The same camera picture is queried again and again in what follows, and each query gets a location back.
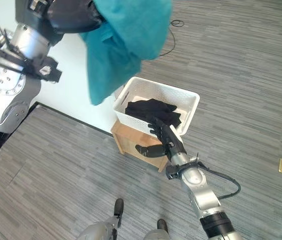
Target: black cable on floor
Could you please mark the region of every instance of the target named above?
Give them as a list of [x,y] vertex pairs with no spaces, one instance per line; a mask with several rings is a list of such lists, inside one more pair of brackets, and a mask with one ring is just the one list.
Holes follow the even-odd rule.
[[[173,26],[173,27],[176,27],[176,28],[181,28],[185,25],[185,22],[182,21],[182,20],[175,19],[175,20],[172,20],[170,22],[170,25]],[[169,27],[169,31],[170,31],[170,33],[173,37],[173,47],[171,48],[171,50],[167,51],[166,53],[159,55],[159,57],[162,57],[164,55],[171,53],[176,48],[176,37],[175,37],[174,33],[172,32],[170,27]]]

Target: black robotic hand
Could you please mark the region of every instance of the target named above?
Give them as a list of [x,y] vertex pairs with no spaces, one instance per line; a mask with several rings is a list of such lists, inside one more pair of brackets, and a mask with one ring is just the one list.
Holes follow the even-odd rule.
[[136,145],[135,148],[140,154],[148,158],[167,155],[168,159],[171,160],[178,153],[187,153],[181,139],[178,138],[177,133],[174,133],[170,126],[167,126],[156,117],[149,117],[148,121],[151,123],[148,125],[151,128],[150,133],[155,134],[162,145],[148,147]]

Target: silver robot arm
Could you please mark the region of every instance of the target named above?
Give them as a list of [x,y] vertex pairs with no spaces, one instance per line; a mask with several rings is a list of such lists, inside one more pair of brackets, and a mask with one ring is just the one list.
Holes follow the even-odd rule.
[[[0,42],[2,45],[6,43],[3,36],[0,36]],[[47,56],[51,46],[46,38],[24,24],[17,26],[10,44],[28,60]],[[2,52],[21,61],[20,56],[8,48]],[[10,69],[21,72],[24,68],[5,59],[4,55],[0,56],[0,149],[27,116],[31,101],[41,89],[40,79]]]
[[188,157],[183,141],[173,126],[169,127],[154,117],[150,117],[148,121],[152,123],[149,125],[153,129],[150,132],[157,135],[162,145],[149,147],[136,145],[135,148],[138,152],[145,157],[167,155],[171,165],[166,167],[166,176],[169,180],[179,179],[181,181],[182,187],[188,193],[190,204],[209,240],[242,240],[240,234],[233,228],[218,197],[208,186],[206,175],[199,167],[207,171],[210,170],[202,162],[198,162],[198,157],[196,159]]
[[14,33],[0,28],[0,149],[27,116],[41,80],[60,79],[50,48],[65,33],[89,32],[105,21],[93,0],[15,0],[15,18]]

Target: white basket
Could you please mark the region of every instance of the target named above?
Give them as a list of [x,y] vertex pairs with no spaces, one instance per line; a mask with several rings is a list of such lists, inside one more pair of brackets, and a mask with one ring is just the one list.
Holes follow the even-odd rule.
[[184,135],[197,109],[200,96],[197,93],[165,85],[140,77],[132,77],[114,102],[114,111],[119,121],[145,134],[150,133],[148,123],[125,114],[128,102],[156,99],[167,104],[176,105],[175,112],[180,113],[181,124],[176,128],[180,135]]

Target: teal cloth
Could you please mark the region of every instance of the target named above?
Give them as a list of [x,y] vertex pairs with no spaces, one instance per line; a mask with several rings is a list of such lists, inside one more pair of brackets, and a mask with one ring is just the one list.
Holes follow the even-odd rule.
[[81,33],[87,45],[91,103],[98,105],[155,59],[164,46],[171,0],[94,0],[106,23]]

